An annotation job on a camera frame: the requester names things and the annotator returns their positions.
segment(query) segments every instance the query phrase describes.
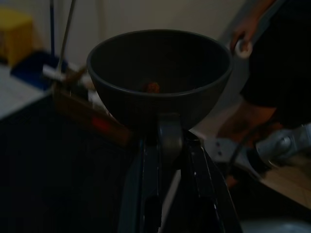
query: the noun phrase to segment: person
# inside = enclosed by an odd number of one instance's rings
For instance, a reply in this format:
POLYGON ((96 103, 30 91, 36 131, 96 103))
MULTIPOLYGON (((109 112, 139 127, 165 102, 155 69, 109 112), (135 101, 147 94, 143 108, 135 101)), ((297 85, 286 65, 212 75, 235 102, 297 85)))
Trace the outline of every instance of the person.
MULTIPOLYGON (((232 52, 239 39, 242 50, 248 49, 260 17, 275 1, 258 0, 232 35, 232 52)), ((243 102, 221 126, 218 137, 240 142, 251 128, 272 117, 280 122, 277 129, 311 122, 310 42, 311 0, 285 1, 254 45, 250 75, 241 91, 243 102)))

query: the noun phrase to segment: black cable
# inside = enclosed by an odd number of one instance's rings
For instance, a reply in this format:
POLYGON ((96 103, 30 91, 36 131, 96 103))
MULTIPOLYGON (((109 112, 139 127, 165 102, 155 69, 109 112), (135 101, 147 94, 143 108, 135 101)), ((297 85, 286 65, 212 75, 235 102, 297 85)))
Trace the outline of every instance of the black cable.
POLYGON ((260 124, 260 125, 257 125, 255 126, 254 128, 252 128, 248 133, 247 135, 244 136, 244 138, 241 140, 241 142, 237 145, 237 147, 235 148, 234 152, 232 153, 232 156, 228 162, 228 165, 227 165, 227 171, 226 171, 226 177, 229 175, 231 169, 232 169, 232 166, 234 165, 237 157, 239 156, 239 153, 241 151, 241 149, 243 148, 244 144, 246 142, 248 142, 252 136, 254 136, 255 133, 257 133, 259 130, 262 130, 270 125, 273 125, 275 123, 277 123, 278 120, 276 120, 275 118, 271 118, 270 120, 260 124))

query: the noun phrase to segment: bowl rim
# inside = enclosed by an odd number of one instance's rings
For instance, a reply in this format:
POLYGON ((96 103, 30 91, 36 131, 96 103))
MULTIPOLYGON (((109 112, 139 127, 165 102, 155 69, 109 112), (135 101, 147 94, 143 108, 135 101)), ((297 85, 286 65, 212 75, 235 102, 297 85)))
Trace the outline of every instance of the bowl rim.
POLYGON ((141 31, 133 31, 133 32, 129 32, 129 33, 122 33, 119 34, 117 36, 113 36, 103 42, 101 42, 100 44, 98 44, 95 48, 93 48, 91 50, 91 52, 89 53, 88 57, 87 57, 87 61, 86 61, 86 65, 87 65, 87 69, 88 72, 91 76, 92 79, 96 79, 96 81, 102 83, 103 85, 105 85, 106 87, 116 90, 116 91, 120 91, 120 92, 125 92, 126 94, 131 94, 131 95, 139 95, 139 96, 146 96, 146 97, 156 97, 156 98, 163 98, 163 97, 179 97, 179 96, 185 96, 185 95, 189 95, 189 94, 194 94, 194 93, 198 93, 198 92, 202 92, 208 88, 210 88, 211 86, 221 82, 222 80, 226 79, 230 73, 232 72, 233 69, 233 61, 232 61, 232 55, 230 53, 230 51, 221 43, 219 43, 218 41, 205 36, 205 35, 201 35, 198 33, 192 33, 192 32, 187 32, 187 31, 181 31, 181 30, 171 30, 171 29, 150 29, 150 30, 141 30, 141 31), (146 93, 146 92, 140 92, 140 91, 134 91, 134 90, 130 90, 130 89, 126 89, 126 88, 122 88, 116 85, 113 85, 112 83, 109 83, 107 81, 105 81, 104 79, 102 79, 101 77, 99 77, 99 75, 97 75, 97 73, 94 71, 94 69, 92 68, 91 65, 91 58, 93 56, 93 54, 95 53, 95 51, 103 46, 104 44, 118 38, 118 37, 122 37, 124 35, 129 35, 129 34, 135 34, 135 33, 145 33, 145 32, 178 32, 178 33, 186 33, 186 34, 192 34, 194 36, 199 36, 199 37, 204 37, 208 40, 210 40, 211 42, 213 42, 216 46, 219 46, 220 48, 223 49, 223 51, 225 53, 227 53, 228 58, 229 58, 229 65, 228 68, 226 70, 226 72, 217 80, 213 81, 212 83, 209 83, 207 85, 201 86, 199 88, 193 89, 193 90, 189 90, 189 91, 183 91, 183 92, 173 92, 173 93, 146 93))

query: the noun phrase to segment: brown food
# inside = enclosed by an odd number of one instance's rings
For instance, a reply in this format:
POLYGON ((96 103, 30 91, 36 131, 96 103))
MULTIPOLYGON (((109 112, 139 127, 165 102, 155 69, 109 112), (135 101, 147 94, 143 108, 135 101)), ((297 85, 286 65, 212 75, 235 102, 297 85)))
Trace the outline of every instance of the brown food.
POLYGON ((146 86, 144 88, 144 92, 147 92, 147 93, 160 93, 160 86, 156 82, 150 82, 150 83, 146 84, 146 86))

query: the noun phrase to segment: white wall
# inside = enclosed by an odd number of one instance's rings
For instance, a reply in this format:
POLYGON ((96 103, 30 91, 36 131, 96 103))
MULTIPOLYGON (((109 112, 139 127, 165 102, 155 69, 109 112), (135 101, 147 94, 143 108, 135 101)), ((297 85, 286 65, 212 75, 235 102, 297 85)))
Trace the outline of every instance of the white wall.
MULTIPOLYGON (((35 46, 50 49, 49 0, 1 0, 34 17, 35 46)), ((66 49, 66 59, 83 65, 90 50, 112 36, 144 29, 178 29, 200 33, 227 44, 236 24, 257 0, 77 0, 66 49)), ((70 0, 55 2, 55 48, 59 53, 70 0)), ((268 25, 274 7, 260 25, 254 41, 268 25)), ((229 83, 214 110, 196 128, 215 133, 239 102, 247 80, 248 61, 234 59, 229 83)))

